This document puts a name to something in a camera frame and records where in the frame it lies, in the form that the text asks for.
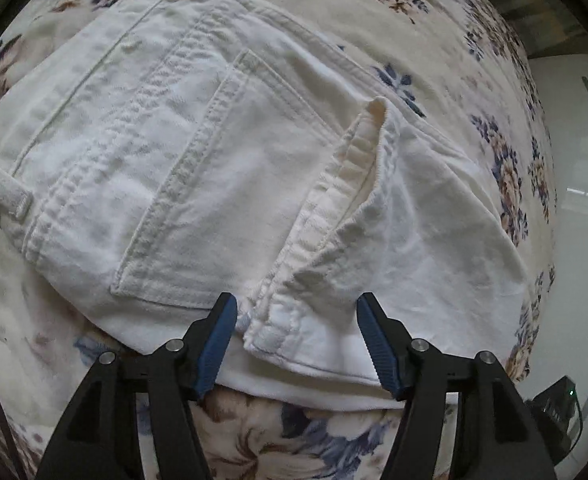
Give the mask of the black power adapter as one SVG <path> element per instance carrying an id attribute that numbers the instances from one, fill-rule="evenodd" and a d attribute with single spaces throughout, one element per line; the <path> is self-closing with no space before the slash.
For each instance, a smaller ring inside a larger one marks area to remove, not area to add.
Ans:
<path id="1" fill-rule="evenodd" d="M 525 401 L 535 419 L 554 466 L 574 450 L 584 430 L 576 384 L 563 376 L 554 384 Z"/>

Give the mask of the floral fleece blanket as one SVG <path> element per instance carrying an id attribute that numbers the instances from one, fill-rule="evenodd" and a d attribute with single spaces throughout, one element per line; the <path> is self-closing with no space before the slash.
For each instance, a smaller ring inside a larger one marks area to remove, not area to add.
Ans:
<path id="1" fill-rule="evenodd" d="M 33 0 L 0 36 L 0 102 L 24 76 L 121 0 Z M 521 40 L 488 0 L 263 0 L 324 37 L 480 168 L 526 271 L 509 356 L 529 372 L 554 280 L 551 141 Z M 0 228 L 0 455 L 36 474 L 56 422 L 94 360 L 138 352 L 73 307 Z M 309 408 L 220 384 L 195 406 L 217 479 L 373 479 L 402 414 Z M 4 436 L 3 428 L 10 429 Z"/>

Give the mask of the white pants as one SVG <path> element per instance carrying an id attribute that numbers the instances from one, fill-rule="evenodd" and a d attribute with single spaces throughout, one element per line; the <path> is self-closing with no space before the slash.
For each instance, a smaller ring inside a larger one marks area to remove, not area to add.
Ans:
<path id="1" fill-rule="evenodd" d="M 505 360 L 526 289 L 475 162 L 263 0 L 121 0 L 24 76 L 0 228 L 138 352 L 231 292 L 220 384 L 326 410 L 389 405 L 364 292 L 443 352 Z"/>

